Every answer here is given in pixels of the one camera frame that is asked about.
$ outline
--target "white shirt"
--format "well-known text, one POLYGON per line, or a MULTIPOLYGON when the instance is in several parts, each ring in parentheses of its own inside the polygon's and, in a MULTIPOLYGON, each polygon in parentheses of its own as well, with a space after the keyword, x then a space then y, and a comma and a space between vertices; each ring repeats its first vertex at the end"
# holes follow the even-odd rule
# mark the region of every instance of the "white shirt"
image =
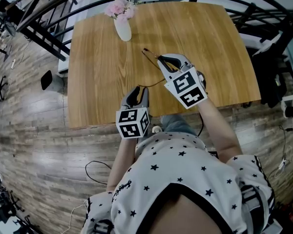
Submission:
POLYGON ((136 158, 113 192, 88 199, 83 234, 138 233, 140 226, 152 224, 158 202, 173 191, 196 203, 223 233, 241 234, 248 228, 241 193, 247 186, 262 195, 266 226, 274 194, 256 156, 239 155, 224 164, 198 137, 160 132, 136 146, 136 158))

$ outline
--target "vase with flowers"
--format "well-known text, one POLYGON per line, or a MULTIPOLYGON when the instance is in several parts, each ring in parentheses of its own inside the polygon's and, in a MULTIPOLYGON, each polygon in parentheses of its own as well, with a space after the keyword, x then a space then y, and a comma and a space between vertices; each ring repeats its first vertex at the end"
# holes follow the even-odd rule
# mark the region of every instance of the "vase with flowers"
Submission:
POLYGON ((135 14, 135 5, 128 0, 114 0, 106 8, 104 13, 114 19, 117 34, 123 41, 131 39, 131 28, 128 19, 135 14))

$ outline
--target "blue jeans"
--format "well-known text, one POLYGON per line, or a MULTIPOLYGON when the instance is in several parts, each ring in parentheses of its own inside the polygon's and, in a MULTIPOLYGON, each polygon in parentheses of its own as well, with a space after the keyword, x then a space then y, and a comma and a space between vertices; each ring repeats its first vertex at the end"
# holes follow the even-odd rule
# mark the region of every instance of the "blue jeans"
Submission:
POLYGON ((161 123, 164 132, 181 132, 191 135, 197 135, 195 130, 189 126, 181 115, 161 116, 161 123))

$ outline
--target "gray wood plank floor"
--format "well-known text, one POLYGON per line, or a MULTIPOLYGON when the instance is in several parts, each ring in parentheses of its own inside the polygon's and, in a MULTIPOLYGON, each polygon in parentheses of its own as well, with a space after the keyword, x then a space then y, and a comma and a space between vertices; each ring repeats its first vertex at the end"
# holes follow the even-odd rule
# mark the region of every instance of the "gray wood plank floor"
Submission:
MULTIPOLYGON (((121 138, 113 124, 70 129, 66 84, 63 93, 42 91, 40 85, 46 71, 57 71, 58 60, 34 42, 28 43, 22 34, 9 44, 12 51, 6 62, 0 53, 0 79, 6 75, 9 82, 7 100, 0 102, 0 174, 33 224, 43 233, 61 233, 68 228, 74 207, 105 190, 86 176, 85 165, 98 160, 111 166, 121 138)), ((281 162, 284 143, 278 125, 293 127, 293 119, 284 119, 280 106, 270 109, 259 102, 247 109, 234 105, 220 111, 236 131, 243 152, 258 155, 266 175, 271 174, 277 200, 289 202, 293 197, 293 132, 287 133, 286 142, 292 162, 277 178, 273 170, 281 162)), ((185 118, 199 132, 199 115, 185 114, 185 118)), ((158 118, 152 119, 152 124, 158 123, 158 118)), ((206 130, 201 139, 213 149, 206 130)), ((109 169, 104 165, 92 163, 88 170, 93 178, 107 182, 109 169)), ((84 215, 85 208, 75 210, 67 233, 80 232, 84 215)))

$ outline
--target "trash bin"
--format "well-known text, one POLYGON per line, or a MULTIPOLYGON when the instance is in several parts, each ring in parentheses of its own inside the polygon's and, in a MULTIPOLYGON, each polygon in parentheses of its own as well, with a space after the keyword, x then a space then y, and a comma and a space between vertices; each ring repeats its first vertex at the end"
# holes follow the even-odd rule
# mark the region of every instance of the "trash bin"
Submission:
POLYGON ((49 70, 41 78, 41 87, 42 90, 58 92, 64 87, 64 82, 61 77, 59 77, 58 75, 53 75, 49 70))

